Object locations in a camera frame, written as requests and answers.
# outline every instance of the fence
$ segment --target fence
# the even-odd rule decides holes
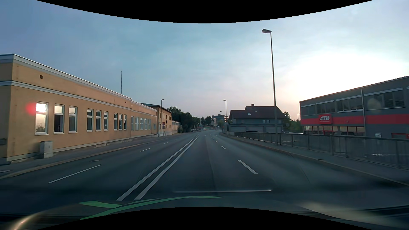
[[[275,133],[228,132],[228,135],[276,142]],[[344,135],[278,133],[279,145],[331,153],[409,169],[409,140]]]

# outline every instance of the utility box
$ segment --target utility box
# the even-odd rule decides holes
[[[40,158],[49,158],[52,157],[52,141],[41,141],[40,142]]]

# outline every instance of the red logo sign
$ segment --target red logo sign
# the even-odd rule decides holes
[[[331,114],[320,115],[318,118],[319,118],[319,123],[320,124],[332,124],[332,115]]]

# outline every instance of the sidewalk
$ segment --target sidewalk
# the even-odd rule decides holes
[[[301,149],[290,146],[276,146],[275,143],[264,142],[260,140],[252,140],[241,137],[227,137],[238,141],[246,142],[248,144],[259,147],[271,149],[273,151],[290,154],[294,157],[302,158],[317,162],[328,167],[344,170],[361,176],[368,176],[373,179],[387,180],[392,183],[409,186],[409,170],[398,169],[392,166],[381,165],[371,162],[360,161],[352,158],[345,158],[342,156],[335,156],[327,153],[316,152],[307,149]]]
[[[79,160],[90,156],[96,156],[99,154],[109,153],[120,149],[126,149],[137,145],[152,143],[169,137],[171,136],[145,138],[116,144],[108,144],[106,146],[101,147],[92,146],[79,149],[71,149],[54,153],[54,156],[50,158],[28,160],[19,163],[12,163],[9,165],[0,165],[0,179],[10,176],[16,176],[19,174],[27,173],[30,171],[54,165],[63,164],[74,160]]]

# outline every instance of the street lamp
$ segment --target street lamp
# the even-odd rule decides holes
[[[263,29],[261,32],[265,34],[270,34],[270,45],[271,45],[271,66],[273,70],[273,94],[274,94],[274,127],[276,129],[276,145],[279,144],[279,136],[277,135],[277,105],[276,105],[276,86],[274,82],[274,62],[273,62],[273,39],[271,36],[271,30]]]
[[[160,136],[163,137],[163,126],[162,126],[162,117],[163,117],[163,108],[162,108],[162,101],[165,99],[160,100]]]

